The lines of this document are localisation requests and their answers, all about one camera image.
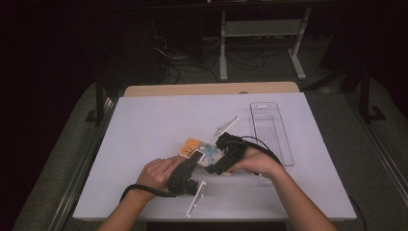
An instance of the small white component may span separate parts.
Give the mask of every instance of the small white component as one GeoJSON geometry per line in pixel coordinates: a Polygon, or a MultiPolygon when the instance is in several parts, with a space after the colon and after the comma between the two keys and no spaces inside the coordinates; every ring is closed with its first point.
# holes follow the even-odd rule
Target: small white component
{"type": "Polygon", "coordinates": [[[188,209],[186,213],[186,217],[189,218],[191,217],[191,211],[193,208],[197,207],[198,200],[204,196],[203,192],[203,186],[205,186],[206,183],[205,181],[201,181],[200,187],[198,187],[197,193],[195,194],[194,199],[192,200],[192,203],[190,205],[190,208],[188,209]]]}
{"type": "Polygon", "coordinates": [[[237,116],[235,116],[235,118],[233,118],[232,120],[222,124],[221,126],[217,127],[216,132],[213,134],[213,136],[211,137],[211,141],[214,140],[214,138],[218,138],[220,137],[222,134],[224,134],[224,132],[230,128],[239,118],[237,116]]]}

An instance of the wrist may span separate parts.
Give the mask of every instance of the wrist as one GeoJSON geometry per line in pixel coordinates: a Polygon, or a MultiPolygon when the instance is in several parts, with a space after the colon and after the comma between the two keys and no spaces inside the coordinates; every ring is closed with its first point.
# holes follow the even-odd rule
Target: wrist
{"type": "Polygon", "coordinates": [[[286,170],[281,165],[279,165],[270,157],[263,158],[262,163],[266,166],[265,172],[262,173],[262,175],[272,182],[276,178],[279,178],[282,172],[286,172],[286,170]]]}
{"type": "Polygon", "coordinates": [[[285,168],[273,161],[268,175],[270,181],[274,183],[275,181],[284,178],[286,175],[288,175],[288,172],[285,168]]]}
{"type": "Polygon", "coordinates": [[[138,201],[138,202],[147,204],[154,197],[155,195],[151,192],[146,192],[146,191],[138,190],[138,189],[132,189],[129,192],[127,192],[124,198],[126,198],[129,201],[138,201]]]}

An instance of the white tabletop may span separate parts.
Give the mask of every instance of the white tabletop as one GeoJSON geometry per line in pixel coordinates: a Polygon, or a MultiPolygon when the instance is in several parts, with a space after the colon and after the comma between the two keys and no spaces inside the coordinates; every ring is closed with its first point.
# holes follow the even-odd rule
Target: white tabletop
{"type": "MultiPolygon", "coordinates": [[[[250,134],[249,104],[276,102],[286,128],[294,166],[287,171],[333,220],[356,218],[303,93],[176,95],[120,98],[73,217],[104,219],[124,189],[156,158],[177,155],[188,138],[211,142],[216,127],[235,116],[228,130],[250,134]]],[[[193,196],[156,197],[140,215],[156,221],[287,220],[267,179],[243,171],[230,176],[198,167],[193,180],[207,182],[204,196],[186,217],[193,196]]]]}

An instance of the metal leg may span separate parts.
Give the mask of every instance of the metal leg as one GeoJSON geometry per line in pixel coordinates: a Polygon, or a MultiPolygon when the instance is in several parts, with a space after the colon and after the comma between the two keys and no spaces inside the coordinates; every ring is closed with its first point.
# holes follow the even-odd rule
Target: metal leg
{"type": "Polygon", "coordinates": [[[372,106],[374,115],[370,115],[370,75],[367,72],[367,67],[363,64],[363,73],[361,77],[361,92],[360,92],[360,113],[366,123],[371,124],[372,120],[384,120],[386,119],[381,110],[372,106]]]}
{"type": "Polygon", "coordinates": [[[310,11],[311,8],[307,8],[305,10],[304,15],[302,17],[302,21],[299,24],[299,29],[297,30],[295,43],[292,48],[288,49],[289,56],[291,57],[294,70],[296,71],[297,78],[299,78],[299,80],[306,79],[305,72],[303,71],[302,65],[300,64],[299,59],[297,58],[297,52],[299,51],[300,42],[302,42],[303,35],[305,33],[310,11]]]}
{"type": "Polygon", "coordinates": [[[219,55],[219,79],[221,82],[228,80],[227,62],[225,59],[225,11],[221,16],[221,54],[219,55]]]}
{"type": "Polygon", "coordinates": [[[104,117],[103,86],[102,86],[102,80],[99,74],[95,80],[95,89],[96,89],[96,95],[95,95],[96,96],[96,116],[95,116],[95,110],[90,111],[88,113],[87,118],[85,119],[85,122],[96,122],[95,126],[98,127],[104,117]]]}

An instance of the black cable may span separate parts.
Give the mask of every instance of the black cable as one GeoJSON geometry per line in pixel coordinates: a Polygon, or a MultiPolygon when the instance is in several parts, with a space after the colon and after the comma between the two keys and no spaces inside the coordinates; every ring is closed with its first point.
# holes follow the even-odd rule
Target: black cable
{"type": "Polygon", "coordinates": [[[217,63],[217,60],[218,60],[218,59],[215,59],[215,60],[213,61],[213,63],[211,64],[210,67],[198,65],[198,63],[195,63],[195,64],[173,64],[171,67],[174,68],[174,69],[177,69],[177,70],[181,70],[181,71],[184,71],[184,72],[188,72],[188,73],[203,73],[203,72],[208,71],[208,72],[210,72],[210,73],[216,78],[216,83],[218,83],[218,77],[217,77],[217,75],[212,71],[212,68],[213,68],[213,67],[215,66],[215,64],[217,63]],[[180,68],[179,66],[197,67],[197,68],[201,68],[202,70],[196,70],[196,71],[187,70],[187,69],[185,69],[185,68],[180,68]]]}
{"type": "Polygon", "coordinates": [[[253,139],[253,140],[255,140],[255,141],[260,142],[268,151],[272,151],[272,150],[270,150],[270,148],[269,148],[264,142],[262,142],[261,140],[259,140],[259,139],[256,138],[256,137],[243,136],[243,137],[241,137],[241,138],[242,138],[242,139],[244,139],[244,138],[251,138],[251,139],[253,139]]]}
{"type": "Polygon", "coordinates": [[[366,218],[364,217],[363,212],[360,209],[360,206],[357,204],[357,201],[355,201],[354,198],[351,195],[349,195],[348,198],[350,199],[351,204],[353,204],[354,207],[356,208],[357,214],[360,215],[361,221],[363,222],[364,231],[368,231],[369,229],[367,227],[366,218]]]}
{"type": "Polygon", "coordinates": [[[249,57],[249,58],[245,57],[247,60],[250,60],[250,59],[257,58],[257,57],[261,57],[261,54],[262,54],[263,52],[265,52],[265,51],[270,47],[270,45],[267,44],[267,45],[265,45],[260,51],[258,51],[258,52],[253,52],[253,53],[254,53],[253,55],[251,54],[252,52],[246,51],[244,48],[239,47],[235,42],[233,43],[233,46],[232,46],[232,47],[233,47],[234,49],[237,49],[240,53],[248,53],[248,54],[250,54],[250,57],[249,57]]]}
{"type": "Polygon", "coordinates": [[[249,51],[245,51],[245,52],[235,52],[235,54],[239,57],[239,58],[241,58],[241,60],[243,60],[243,61],[251,61],[251,62],[253,62],[254,63],[254,68],[261,68],[261,67],[263,67],[263,66],[265,66],[265,59],[262,57],[262,56],[260,56],[260,54],[261,54],[262,52],[258,52],[258,53],[255,53],[254,55],[252,55],[251,54],[251,52],[249,52],[249,51]],[[258,59],[260,59],[261,60],[261,64],[258,64],[256,61],[255,61],[255,59],[256,58],[258,58],[258,59]]]}
{"type": "Polygon", "coordinates": [[[256,144],[256,143],[253,143],[253,142],[250,142],[250,141],[245,141],[245,140],[243,140],[243,142],[241,142],[241,141],[227,141],[226,143],[245,144],[246,146],[250,146],[250,147],[253,147],[253,148],[255,148],[255,149],[258,149],[258,150],[262,151],[263,153],[267,154],[270,158],[272,158],[275,162],[277,162],[279,165],[282,166],[282,162],[279,160],[279,158],[275,155],[275,153],[273,153],[273,151],[270,150],[270,148],[269,148],[264,142],[262,142],[262,141],[259,140],[258,138],[251,137],[251,136],[243,136],[243,137],[241,137],[241,138],[242,138],[242,139],[243,139],[243,138],[251,138],[251,139],[254,139],[254,140],[256,140],[256,141],[259,141],[264,147],[262,147],[262,146],[260,146],[260,145],[258,145],[258,144],[256,144]]]}
{"type": "MultiPolygon", "coordinates": [[[[212,57],[212,56],[214,56],[214,55],[216,55],[216,54],[219,54],[219,46],[218,46],[218,43],[219,43],[219,41],[218,41],[216,44],[212,45],[210,48],[206,48],[206,49],[204,50],[204,52],[203,52],[204,55],[203,55],[202,60],[205,61],[205,60],[209,59],[210,57],[212,57]]],[[[192,58],[192,57],[190,57],[190,56],[187,56],[187,57],[185,57],[185,58],[183,58],[183,59],[173,59],[172,62],[173,62],[174,65],[180,65],[180,66],[189,66],[189,65],[200,65],[200,64],[202,64],[202,62],[197,61],[196,59],[194,59],[194,58],[192,58]],[[191,63],[187,63],[187,64],[176,64],[176,63],[181,63],[181,62],[185,62],[185,61],[191,62],[191,63]]],[[[210,67],[208,67],[208,68],[212,69],[216,63],[217,63],[217,59],[216,59],[216,60],[213,62],[213,64],[212,64],[210,67]]]]}
{"type": "Polygon", "coordinates": [[[256,66],[253,66],[253,65],[250,65],[250,64],[245,64],[245,63],[243,63],[243,62],[240,62],[240,61],[234,59],[233,57],[231,57],[231,56],[229,56],[229,55],[225,55],[225,57],[227,58],[227,61],[229,61],[229,62],[231,63],[231,65],[233,65],[234,67],[236,67],[236,68],[238,68],[238,69],[241,69],[241,70],[255,70],[255,69],[257,69],[256,66]],[[238,66],[237,64],[247,66],[248,68],[240,67],[240,66],[238,66]]]}
{"type": "Polygon", "coordinates": [[[186,83],[186,81],[181,77],[180,70],[179,70],[178,68],[174,67],[173,65],[170,65],[170,66],[168,67],[168,76],[170,76],[170,77],[175,77],[175,81],[174,81],[174,83],[172,83],[171,85],[176,85],[176,84],[178,84],[178,82],[179,82],[180,80],[183,80],[183,84],[186,83]],[[172,75],[172,74],[171,74],[171,72],[170,72],[170,69],[171,69],[171,68],[173,68],[175,71],[177,71],[177,75],[172,75]]]}
{"type": "Polygon", "coordinates": [[[182,195],[182,194],[186,193],[186,192],[173,193],[173,192],[158,191],[158,190],[152,189],[152,188],[144,186],[144,185],[134,184],[134,185],[128,186],[125,189],[122,196],[120,197],[120,201],[122,201],[122,199],[126,196],[126,194],[130,190],[143,190],[143,191],[147,191],[147,192],[153,193],[153,194],[155,194],[157,196],[161,196],[161,197],[176,197],[176,196],[179,196],[179,195],[182,195]]]}

